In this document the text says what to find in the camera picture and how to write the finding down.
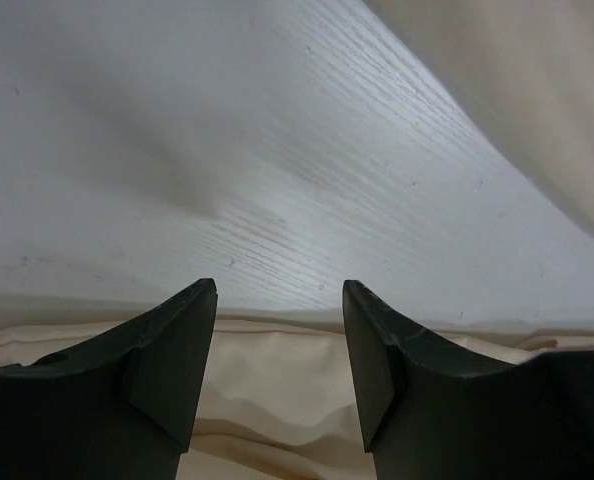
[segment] black plastic part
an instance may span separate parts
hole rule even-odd
[[[594,479],[594,352],[518,366],[460,347],[357,281],[344,325],[379,480]]]
[[[108,332],[0,368],[0,480],[172,480],[217,306],[199,280]]]

